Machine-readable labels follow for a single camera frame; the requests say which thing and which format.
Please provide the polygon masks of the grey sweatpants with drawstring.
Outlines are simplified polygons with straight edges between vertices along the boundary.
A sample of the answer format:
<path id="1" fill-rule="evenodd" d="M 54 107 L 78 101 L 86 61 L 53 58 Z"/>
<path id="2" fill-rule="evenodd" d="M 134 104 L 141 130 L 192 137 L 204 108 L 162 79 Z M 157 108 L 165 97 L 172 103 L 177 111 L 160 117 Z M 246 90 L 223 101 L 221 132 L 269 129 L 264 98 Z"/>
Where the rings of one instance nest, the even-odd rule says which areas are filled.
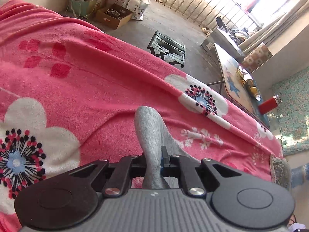
<path id="1" fill-rule="evenodd" d="M 175 177 L 164 178 L 161 175 L 162 146 L 169 155 L 178 154 L 197 159 L 186 153 L 169 133 L 161 115 L 152 107 L 140 106 L 135 112 L 135 132 L 146 158 L 146 173 L 143 179 L 144 189 L 176 189 L 179 187 Z"/>

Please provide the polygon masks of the folding table with print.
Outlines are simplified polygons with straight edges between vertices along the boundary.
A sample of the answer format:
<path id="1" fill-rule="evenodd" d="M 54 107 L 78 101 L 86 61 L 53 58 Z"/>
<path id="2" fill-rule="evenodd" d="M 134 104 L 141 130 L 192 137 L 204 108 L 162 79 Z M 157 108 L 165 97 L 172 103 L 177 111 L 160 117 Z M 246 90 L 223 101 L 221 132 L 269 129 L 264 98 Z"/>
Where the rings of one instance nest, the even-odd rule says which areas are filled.
<path id="1" fill-rule="evenodd" d="M 217 43 L 214 43 L 213 50 L 216 52 L 225 91 L 229 100 L 252 118 L 260 122 L 265 128 L 270 129 L 267 115 L 261 115 L 258 109 L 258 105 L 260 105 L 263 100 L 261 99 L 259 102 L 253 98 L 241 82 L 241 77 L 238 73 L 239 63 Z"/>

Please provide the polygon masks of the dark slatted folding stool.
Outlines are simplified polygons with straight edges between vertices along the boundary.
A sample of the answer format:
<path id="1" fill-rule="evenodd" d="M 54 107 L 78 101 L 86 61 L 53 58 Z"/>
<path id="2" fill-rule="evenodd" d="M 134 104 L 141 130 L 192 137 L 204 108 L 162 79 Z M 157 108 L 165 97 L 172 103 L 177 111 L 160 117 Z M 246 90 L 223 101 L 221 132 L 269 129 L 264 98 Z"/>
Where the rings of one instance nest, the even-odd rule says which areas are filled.
<path id="1" fill-rule="evenodd" d="M 185 45 L 178 43 L 171 37 L 162 34 L 159 30 L 156 30 L 152 36 L 147 49 L 155 57 L 161 58 L 161 60 L 167 62 L 170 65 L 180 65 L 184 68 L 185 64 Z"/>

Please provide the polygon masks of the pink floral fleece blanket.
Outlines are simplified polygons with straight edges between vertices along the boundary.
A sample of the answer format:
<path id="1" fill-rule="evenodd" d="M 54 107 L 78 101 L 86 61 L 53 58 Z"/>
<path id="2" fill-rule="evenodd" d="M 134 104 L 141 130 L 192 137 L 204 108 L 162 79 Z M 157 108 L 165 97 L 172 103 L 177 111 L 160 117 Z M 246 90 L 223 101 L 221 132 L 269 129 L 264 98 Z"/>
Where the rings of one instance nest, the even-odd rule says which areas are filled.
<path id="1" fill-rule="evenodd" d="M 144 153 L 140 106 L 163 118 L 170 154 L 211 158 L 264 180 L 274 135 L 203 82 L 95 26 L 1 1 L 1 231 L 31 184 L 98 159 Z"/>

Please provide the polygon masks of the white cartoon paper bag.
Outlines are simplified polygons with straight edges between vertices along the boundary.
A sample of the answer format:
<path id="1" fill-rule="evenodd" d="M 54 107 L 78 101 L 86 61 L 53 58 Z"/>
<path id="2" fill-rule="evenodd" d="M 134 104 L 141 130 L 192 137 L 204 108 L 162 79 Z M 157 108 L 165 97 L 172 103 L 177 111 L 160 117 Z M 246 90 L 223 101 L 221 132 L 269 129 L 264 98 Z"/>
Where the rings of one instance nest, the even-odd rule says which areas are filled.
<path id="1" fill-rule="evenodd" d="M 128 9 L 133 12 L 133 20 L 143 20 L 144 12 L 150 4 L 150 0 L 129 0 Z"/>

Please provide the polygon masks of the metal balcony railing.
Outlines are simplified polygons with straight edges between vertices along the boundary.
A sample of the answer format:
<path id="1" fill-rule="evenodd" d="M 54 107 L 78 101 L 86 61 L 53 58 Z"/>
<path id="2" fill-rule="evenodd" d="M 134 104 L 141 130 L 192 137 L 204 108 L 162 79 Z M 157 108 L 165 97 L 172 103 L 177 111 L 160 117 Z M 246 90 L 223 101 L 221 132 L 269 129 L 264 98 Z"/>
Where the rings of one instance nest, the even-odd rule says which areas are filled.
<path id="1" fill-rule="evenodd" d="M 174 10 L 200 27 L 217 26 L 216 18 L 232 29 L 246 28 L 249 31 L 259 30 L 259 23 L 234 0 L 155 0 Z"/>

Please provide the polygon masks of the green paper bag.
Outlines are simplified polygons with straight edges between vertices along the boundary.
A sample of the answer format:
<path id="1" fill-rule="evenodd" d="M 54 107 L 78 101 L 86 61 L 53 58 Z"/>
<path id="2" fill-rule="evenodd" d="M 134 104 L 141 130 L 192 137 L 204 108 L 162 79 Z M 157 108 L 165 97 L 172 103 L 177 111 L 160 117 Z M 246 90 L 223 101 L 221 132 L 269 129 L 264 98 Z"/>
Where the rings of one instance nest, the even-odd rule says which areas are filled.
<path id="1" fill-rule="evenodd" d="M 75 18 L 89 18 L 97 8 L 98 0 L 70 0 L 69 9 Z"/>

